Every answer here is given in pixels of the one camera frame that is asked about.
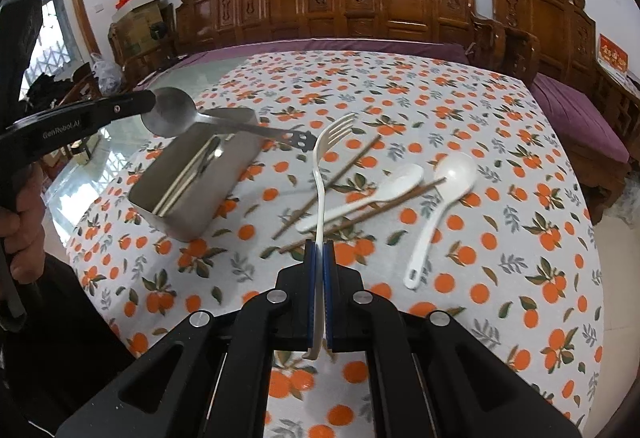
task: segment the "utensil holder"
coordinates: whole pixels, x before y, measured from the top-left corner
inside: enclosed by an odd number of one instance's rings
[[[217,108],[202,113],[257,125],[253,109]],[[220,134],[215,156],[201,175],[164,215],[154,214],[158,202],[186,166],[191,164],[193,172],[197,172],[200,162],[194,162],[194,156],[215,132],[213,125],[192,125],[162,151],[129,191],[129,201],[148,224],[179,241],[188,242],[201,236],[241,173],[255,160],[264,141],[246,132]]]

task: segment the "metal screw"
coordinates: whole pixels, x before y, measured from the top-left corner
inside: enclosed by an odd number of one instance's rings
[[[282,290],[271,290],[267,294],[267,300],[273,304],[284,303],[287,300],[287,293]]]
[[[353,294],[353,300],[358,304],[369,304],[373,300],[373,296],[365,290],[360,290]]]
[[[195,312],[191,314],[191,317],[189,317],[189,323],[194,328],[202,328],[209,324],[210,320],[211,317],[207,312]]]
[[[434,326],[447,326],[449,325],[451,317],[449,317],[445,312],[433,312],[429,315],[429,320]]]

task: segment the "orange fruit print tablecloth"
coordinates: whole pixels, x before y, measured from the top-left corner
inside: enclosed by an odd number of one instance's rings
[[[382,140],[327,194],[327,208],[372,193],[399,164],[423,166],[429,180],[447,153],[475,158],[479,180],[441,222],[417,291],[402,275],[438,202],[434,191],[338,233],[337,262],[356,267],[366,288],[400,310],[448,310],[584,427],[602,358],[600,264],[566,154],[522,82],[416,56],[318,51],[255,55],[217,87],[186,91],[200,93],[200,108],[246,106],[261,122],[316,134],[358,113],[353,135],[326,154],[322,172],[336,173],[376,134]],[[237,310],[273,288],[302,253],[277,252],[300,237],[295,229],[271,236],[315,194],[310,153],[268,141],[201,239],[169,239],[127,200],[169,142],[151,138],[132,157],[68,244],[87,295],[135,355],[194,310]],[[373,436],[364,360],[276,352],[265,436]]]

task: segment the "floral pattern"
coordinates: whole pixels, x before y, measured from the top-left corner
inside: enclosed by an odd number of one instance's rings
[[[404,263],[438,204],[435,191],[331,235],[336,260],[400,310],[449,311],[584,427],[602,359],[602,274],[572,168],[521,82],[415,56],[270,53],[201,90],[198,106],[248,106],[265,125],[316,134],[357,112],[353,135],[325,155],[324,176],[374,135],[382,138],[328,193],[328,208],[372,194],[400,163],[424,166],[428,180],[447,153],[473,156],[479,181],[438,227],[417,291],[402,285]],[[175,241],[127,200],[169,142],[154,137],[133,156],[68,244],[87,295],[136,356],[188,313],[237,310],[272,288],[302,249],[278,252],[299,238],[293,228],[271,236],[315,193],[309,156],[268,141],[202,238]],[[364,360],[324,352],[310,362],[276,352],[265,436],[373,436]]]

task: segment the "transparent plastic bag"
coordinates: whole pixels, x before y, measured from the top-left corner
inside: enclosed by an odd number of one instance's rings
[[[640,173],[632,172],[625,182],[622,195],[605,214],[619,217],[633,228],[640,225]]]
[[[91,54],[92,69],[98,79],[98,88],[103,96],[115,94],[124,80],[122,70],[115,62],[104,60],[97,53]]]

